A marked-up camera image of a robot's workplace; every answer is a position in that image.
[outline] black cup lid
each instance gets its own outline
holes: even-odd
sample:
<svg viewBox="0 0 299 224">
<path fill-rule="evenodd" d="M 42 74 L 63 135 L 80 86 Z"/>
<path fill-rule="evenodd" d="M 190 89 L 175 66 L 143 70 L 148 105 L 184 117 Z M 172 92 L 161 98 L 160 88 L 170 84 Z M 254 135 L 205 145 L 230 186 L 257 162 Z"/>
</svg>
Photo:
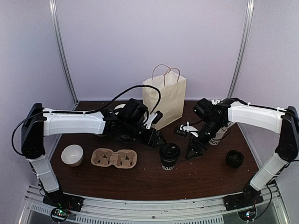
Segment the black cup lid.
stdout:
<svg viewBox="0 0 299 224">
<path fill-rule="evenodd" d="M 226 163 L 232 168 L 238 168 L 242 165 L 244 160 L 244 155 L 236 150 L 231 150 L 226 156 Z"/>
<path fill-rule="evenodd" d="M 174 143 L 167 143 L 166 145 L 160 148 L 160 156 L 163 159 L 177 159 L 180 155 L 181 151 L 179 147 Z"/>
</svg>

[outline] brown wooden table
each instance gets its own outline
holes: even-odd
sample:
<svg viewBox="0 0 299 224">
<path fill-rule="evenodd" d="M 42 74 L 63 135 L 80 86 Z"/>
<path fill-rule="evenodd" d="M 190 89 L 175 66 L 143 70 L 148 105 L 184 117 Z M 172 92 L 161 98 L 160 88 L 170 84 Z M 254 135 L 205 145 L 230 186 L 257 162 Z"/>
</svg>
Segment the brown wooden table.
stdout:
<svg viewBox="0 0 299 224">
<path fill-rule="evenodd" d="M 115 102 L 112 108 L 120 104 Z M 256 162 L 238 127 L 232 126 L 231 133 L 219 145 L 210 146 L 204 156 L 185 160 L 189 137 L 173 134 L 174 127 L 194 122 L 199 118 L 192 112 L 196 101 L 186 101 L 181 119 L 168 125 L 162 132 L 168 142 L 181 148 L 181 156 L 173 170 L 163 170 L 159 151 L 139 143 L 120 144 L 111 136 L 98 137 L 93 134 L 64 134 L 51 159 L 64 192 L 109 199 L 123 200 L 172 200 L 217 196 L 242 191 L 248 179 L 257 171 Z M 105 102 L 80 102 L 77 110 L 91 110 Z M 75 168 L 63 164 L 61 152 L 71 144 L 78 144 L 84 150 L 83 163 Z M 97 148 L 133 149 L 138 154 L 133 169 L 117 169 L 114 166 L 100 168 L 91 164 L 92 153 Z M 225 163 L 229 150 L 244 154 L 244 162 L 238 169 Z"/>
</svg>

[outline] metal frame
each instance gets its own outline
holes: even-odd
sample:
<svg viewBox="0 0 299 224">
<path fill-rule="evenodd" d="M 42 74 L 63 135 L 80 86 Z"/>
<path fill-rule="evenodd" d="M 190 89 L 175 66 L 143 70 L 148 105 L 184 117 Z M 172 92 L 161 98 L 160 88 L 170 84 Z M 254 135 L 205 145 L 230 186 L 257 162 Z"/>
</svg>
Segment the metal frame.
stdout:
<svg viewBox="0 0 299 224">
<path fill-rule="evenodd" d="M 248 43 L 248 38 L 250 35 L 250 30 L 251 30 L 253 9 L 254 9 L 254 0 L 248 0 L 239 55 L 238 55 L 237 63 L 235 65 L 234 76 L 233 76 L 233 79 L 232 79 L 232 82 L 231 82 L 231 85 L 230 85 L 230 88 L 228 91 L 228 98 L 231 98 L 233 96 L 235 87 L 236 87 L 236 84 L 238 81 L 238 77 L 240 75 L 240 71 L 241 71 L 241 67 L 242 67 L 242 63 L 243 63 L 244 55 L 245 55 L 245 49 L 246 49 L 246 46 Z"/>
<path fill-rule="evenodd" d="M 64 46 L 62 43 L 62 38 L 61 38 L 61 33 L 60 33 L 60 28 L 59 28 L 59 21 L 58 21 L 57 9 L 56 9 L 56 0 L 49 0 L 49 5 L 50 5 L 50 12 L 51 12 L 52 20 L 53 20 L 54 30 L 55 30 L 55 34 L 56 34 L 56 40 L 57 40 L 57 44 L 58 44 L 61 65 L 64 70 L 64 75 L 66 78 L 67 85 L 69 87 L 69 90 L 71 91 L 72 99 L 73 99 L 74 103 L 76 104 L 78 102 L 78 99 L 77 99 L 77 95 L 76 95 L 76 92 L 74 89 L 73 82 L 71 80 L 69 67 L 68 67 L 67 61 L 66 61 Z"/>
<path fill-rule="evenodd" d="M 30 185 L 26 193 L 18 223 L 27 224 L 31 211 L 49 215 L 53 207 L 43 204 L 40 187 Z M 282 202 L 280 192 L 275 184 L 270 186 L 273 193 L 273 206 L 280 224 L 289 224 L 289 219 Z M 268 189 L 262 190 L 264 202 L 269 203 Z M 235 214 L 237 210 L 226 211 L 224 196 L 201 199 L 172 201 L 123 201 L 103 198 L 83 197 L 81 212 L 72 212 L 71 222 L 78 224 L 116 223 L 116 224 L 197 224 L 224 223 L 223 215 Z"/>
</svg>

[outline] white wall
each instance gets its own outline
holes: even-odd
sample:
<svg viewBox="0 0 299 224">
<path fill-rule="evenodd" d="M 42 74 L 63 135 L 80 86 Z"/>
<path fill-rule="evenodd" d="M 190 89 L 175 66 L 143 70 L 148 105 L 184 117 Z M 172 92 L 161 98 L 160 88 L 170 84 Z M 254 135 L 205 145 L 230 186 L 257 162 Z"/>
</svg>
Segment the white wall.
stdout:
<svg viewBox="0 0 299 224">
<path fill-rule="evenodd" d="M 77 97 L 111 99 L 160 63 L 181 69 L 187 99 L 226 97 L 246 7 L 247 0 L 57 1 Z"/>
<path fill-rule="evenodd" d="M 299 1 L 255 1 L 249 43 L 234 96 L 258 105 L 299 110 Z M 246 126 L 264 163 L 274 152 L 279 135 Z M 299 163 L 278 178 L 292 224 L 298 224 Z"/>
<path fill-rule="evenodd" d="M 14 127 L 31 106 L 71 109 L 48 1 L 2 0 L 0 9 L 0 223 L 14 223 L 29 183 L 29 163 L 12 149 Z M 54 138 L 46 139 L 49 150 Z M 20 133 L 15 137 L 20 149 Z"/>
</svg>

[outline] cardboard cup holder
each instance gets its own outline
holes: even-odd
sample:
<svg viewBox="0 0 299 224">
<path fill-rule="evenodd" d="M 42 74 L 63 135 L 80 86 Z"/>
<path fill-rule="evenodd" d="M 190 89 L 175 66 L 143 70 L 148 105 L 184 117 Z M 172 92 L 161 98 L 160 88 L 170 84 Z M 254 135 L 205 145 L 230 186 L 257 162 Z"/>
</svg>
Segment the cardboard cup holder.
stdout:
<svg viewBox="0 0 299 224">
<path fill-rule="evenodd" d="M 137 153 L 130 149 L 114 152 L 109 148 L 98 148 L 93 152 L 91 163 L 98 167 L 114 165 L 119 169 L 131 169 L 137 163 Z"/>
</svg>

